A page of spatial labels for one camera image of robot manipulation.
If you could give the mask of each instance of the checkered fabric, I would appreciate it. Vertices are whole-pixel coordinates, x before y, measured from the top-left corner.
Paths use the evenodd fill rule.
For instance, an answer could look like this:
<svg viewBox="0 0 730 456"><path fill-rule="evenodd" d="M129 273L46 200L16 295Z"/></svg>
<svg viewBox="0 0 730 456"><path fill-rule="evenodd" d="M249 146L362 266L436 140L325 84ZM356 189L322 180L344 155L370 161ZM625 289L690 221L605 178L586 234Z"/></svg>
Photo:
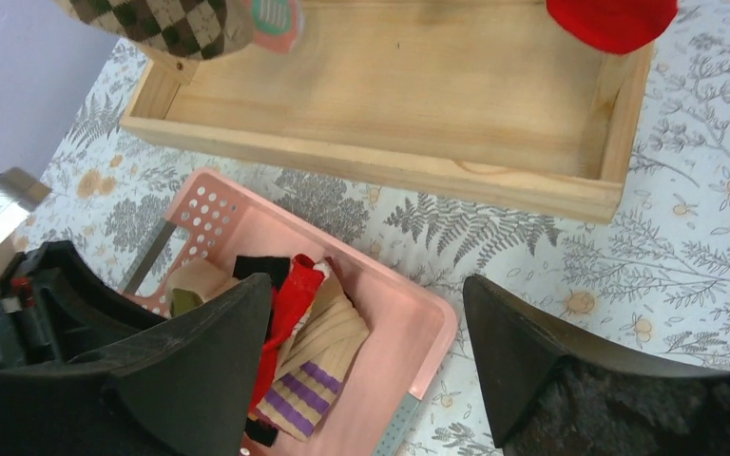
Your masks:
<svg viewBox="0 0 730 456"><path fill-rule="evenodd" d="M240 0L54 0L69 16L192 60L237 51L253 40Z"/></svg>

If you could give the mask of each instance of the gray floor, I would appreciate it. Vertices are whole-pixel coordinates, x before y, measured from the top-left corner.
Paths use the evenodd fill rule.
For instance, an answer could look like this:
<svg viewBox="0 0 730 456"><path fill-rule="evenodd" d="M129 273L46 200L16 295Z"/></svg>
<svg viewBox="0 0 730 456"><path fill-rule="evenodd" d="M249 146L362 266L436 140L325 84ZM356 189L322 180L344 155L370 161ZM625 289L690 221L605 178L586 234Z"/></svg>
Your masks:
<svg viewBox="0 0 730 456"><path fill-rule="evenodd" d="M0 169L40 176L116 40L51 0L0 0Z"/></svg>

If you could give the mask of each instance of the pink basket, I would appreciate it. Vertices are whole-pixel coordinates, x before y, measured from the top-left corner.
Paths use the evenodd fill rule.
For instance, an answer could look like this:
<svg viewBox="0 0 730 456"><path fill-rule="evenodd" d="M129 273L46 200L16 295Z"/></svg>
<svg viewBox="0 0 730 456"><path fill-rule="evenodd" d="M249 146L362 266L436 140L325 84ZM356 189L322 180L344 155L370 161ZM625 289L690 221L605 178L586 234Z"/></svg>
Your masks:
<svg viewBox="0 0 730 456"><path fill-rule="evenodd" d="M202 256L230 272L237 255L332 257L371 330L312 438L301 443L282 432L272 448L245 439L251 454L371 455L402 398L423 399L457 328L446 301L210 169L189 177L164 217L190 232L176 266ZM132 299L168 314L163 293L162 284L152 296Z"/></svg>

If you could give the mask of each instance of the red sock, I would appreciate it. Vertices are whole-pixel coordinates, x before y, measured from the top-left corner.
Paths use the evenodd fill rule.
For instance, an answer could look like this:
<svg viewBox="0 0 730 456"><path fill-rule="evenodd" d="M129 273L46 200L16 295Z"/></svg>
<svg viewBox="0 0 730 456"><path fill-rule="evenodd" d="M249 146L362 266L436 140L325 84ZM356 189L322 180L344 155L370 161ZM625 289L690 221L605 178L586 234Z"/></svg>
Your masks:
<svg viewBox="0 0 730 456"><path fill-rule="evenodd" d="M679 12L678 0L547 0L547 11L584 43L627 54L659 37Z"/></svg>
<svg viewBox="0 0 730 456"><path fill-rule="evenodd" d="M317 289L323 283L325 275L312 269L314 266L314 261L306 255L297 255L292 260L292 271L281 289L277 292L273 290L273 324L270 327L270 336L261 348L259 371L248 412L256 409L256 405L273 385L276 364L279 361L279 347L292 335L292 329L306 314L315 300Z"/></svg>

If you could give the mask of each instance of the table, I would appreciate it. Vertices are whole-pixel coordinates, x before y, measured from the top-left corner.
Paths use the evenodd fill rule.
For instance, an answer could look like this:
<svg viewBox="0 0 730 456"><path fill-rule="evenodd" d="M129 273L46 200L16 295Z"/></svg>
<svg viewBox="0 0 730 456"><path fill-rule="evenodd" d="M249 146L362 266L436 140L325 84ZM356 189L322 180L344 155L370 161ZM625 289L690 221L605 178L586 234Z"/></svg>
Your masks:
<svg viewBox="0 0 730 456"><path fill-rule="evenodd" d="M399 454L501 454L462 319L473 272L609 340L730 370L730 0L683 2L659 40L610 226L147 144L117 124L144 64L119 42L43 175L54 193L16 245L71 239L116 286L186 176L210 166L232 177L457 310L456 340Z"/></svg>

